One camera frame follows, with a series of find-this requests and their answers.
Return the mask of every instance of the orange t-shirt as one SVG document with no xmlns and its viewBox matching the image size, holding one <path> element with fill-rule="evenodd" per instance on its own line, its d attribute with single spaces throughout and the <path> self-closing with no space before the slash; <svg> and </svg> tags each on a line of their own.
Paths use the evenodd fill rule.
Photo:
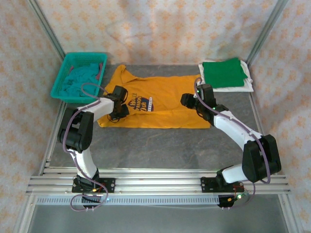
<svg viewBox="0 0 311 233">
<path fill-rule="evenodd" d="M 193 84 L 198 77 L 200 75 L 139 78 L 128 72 L 125 65 L 120 65 L 106 90 L 111 93 L 116 85 L 124 87 L 128 91 L 125 103 L 130 114 L 118 123 L 103 116 L 98 124 L 125 128 L 209 128 L 210 124 L 195 110 L 180 103 L 182 94 L 194 92 Z"/>
</svg>

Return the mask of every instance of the metal frame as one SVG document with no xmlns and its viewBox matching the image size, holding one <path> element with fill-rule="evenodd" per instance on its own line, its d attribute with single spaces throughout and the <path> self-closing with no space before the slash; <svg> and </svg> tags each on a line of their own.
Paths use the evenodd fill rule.
<svg viewBox="0 0 311 233">
<path fill-rule="evenodd" d="M 64 59 L 65 52 L 62 49 L 57 37 L 51 29 L 46 17 L 40 9 L 36 0 L 27 0 L 30 7 L 37 15 L 43 29 L 51 40 L 55 50 L 60 58 Z M 276 20 L 281 14 L 288 0 L 278 0 L 272 13 L 270 14 L 260 36 L 258 37 L 252 51 L 250 52 L 246 63 L 251 66 L 269 32 L 273 28 Z M 259 120 L 258 112 L 254 104 L 253 94 L 251 93 L 250 101 L 255 115 L 255 120 L 260 133 L 263 128 Z M 31 223 L 35 205 L 40 195 L 49 195 L 52 197 L 71 197 L 72 177 L 76 175 L 76 169 L 72 167 L 50 167 L 51 155 L 56 143 L 56 137 L 59 125 L 61 123 L 66 104 L 61 103 L 54 124 L 51 137 L 45 151 L 45 157 L 42 162 L 39 176 L 33 176 L 30 179 L 26 194 L 27 201 L 22 207 L 22 211 L 17 219 L 14 228 L 15 233 L 25 233 Z M 184 169 L 100 169 L 101 176 L 116 177 L 116 193 L 111 196 L 122 197 L 149 197 L 151 195 L 167 195 L 170 197 L 182 195 L 202 197 L 200 179 L 202 176 L 215 177 L 216 173 L 205 170 L 184 170 Z M 276 194 L 279 197 L 284 218 L 290 233 L 303 232 L 300 220 L 293 214 L 293 200 L 288 194 L 291 193 L 290 187 L 285 175 L 273 175 L 271 184 L 256 184 L 257 194 Z M 253 187 L 250 182 L 245 182 L 245 187 L 252 191 Z"/>
</svg>

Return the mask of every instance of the plastic basket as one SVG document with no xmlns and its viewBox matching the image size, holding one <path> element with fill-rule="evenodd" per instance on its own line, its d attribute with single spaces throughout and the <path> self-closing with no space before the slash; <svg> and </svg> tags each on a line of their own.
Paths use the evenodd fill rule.
<svg viewBox="0 0 311 233">
<path fill-rule="evenodd" d="M 60 90 L 65 78 L 68 76 L 70 68 L 73 66 L 74 68 L 88 66 L 91 63 L 103 63 L 102 72 L 100 78 L 98 80 L 98 85 L 102 83 L 104 69 L 106 66 L 107 55 L 100 52 L 70 52 L 67 53 L 65 59 L 60 67 L 58 75 L 56 77 L 55 83 L 53 85 L 51 91 L 51 97 L 56 99 L 61 99 L 66 103 L 92 103 L 95 101 L 92 97 L 69 97 L 69 96 L 61 96 Z M 99 87 L 96 88 L 95 96 L 99 93 Z"/>
</svg>

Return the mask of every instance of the teal cloth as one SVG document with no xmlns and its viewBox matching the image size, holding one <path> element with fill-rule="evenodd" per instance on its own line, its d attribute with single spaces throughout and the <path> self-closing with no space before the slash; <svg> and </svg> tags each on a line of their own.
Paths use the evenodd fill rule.
<svg viewBox="0 0 311 233">
<path fill-rule="evenodd" d="M 223 62 L 203 62 L 205 83 L 213 88 L 244 86 L 247 75 L 235 57 Z"/>
<path fill-rule="evenodd" d="M 98 84 L 96 75 L 99 70 L 99 64 L 97 63 L 91 63 L 89 66 L 74 68 L 64 79 L 60 94 L 68 97 L 87 97 L 87 95 L 82 92 L 81 86 L 84 83 Z M 93 85 L 85 85 L 83 87 L 83 89 L 91 95 L 95 94 L 96 88 L 97 87 Z"/>
</svg>

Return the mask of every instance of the white cloth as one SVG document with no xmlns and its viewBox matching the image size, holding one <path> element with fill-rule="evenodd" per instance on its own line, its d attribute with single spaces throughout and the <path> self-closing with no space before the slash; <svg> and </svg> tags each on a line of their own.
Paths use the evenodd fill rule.
<svg viewBox="0 0 311 233">
<path fill-rule="evenodd" d="M 205 60 L 204 62 L 215 62 L 212 60 Z M 237 86 L 237 87 L 221 87 L 221 88 L 213 88 L 214 92 L 253 92 L 252 82 L 247 64 L 244 61 L 241 61 L 241 66 L 243 68 L 244 73 L 247 75 L 247 79 L 244 79 L 244 86 Z M 199 64 L 199 69 L 201 73 L 201 78 L 203 83 L 205 83 L 204 78 L 204 69 L 202 63 Z"/>
</svg>

